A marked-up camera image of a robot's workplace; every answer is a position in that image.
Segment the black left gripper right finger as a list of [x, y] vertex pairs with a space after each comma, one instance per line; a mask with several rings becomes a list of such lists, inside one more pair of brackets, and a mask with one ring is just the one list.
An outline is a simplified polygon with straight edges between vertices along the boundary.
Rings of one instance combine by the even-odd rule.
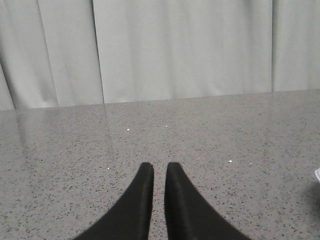
[[178, 162], [167, 165], [164, 211], [169, 240], [248, 240], [197, 191]]

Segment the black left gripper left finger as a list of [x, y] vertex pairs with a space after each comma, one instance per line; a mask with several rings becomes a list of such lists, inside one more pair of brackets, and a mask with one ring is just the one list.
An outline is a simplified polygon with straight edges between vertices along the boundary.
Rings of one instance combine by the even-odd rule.
[[154, 168], [143, 162], [123, 195], [76, 240], [147, 240], [153, 206]]

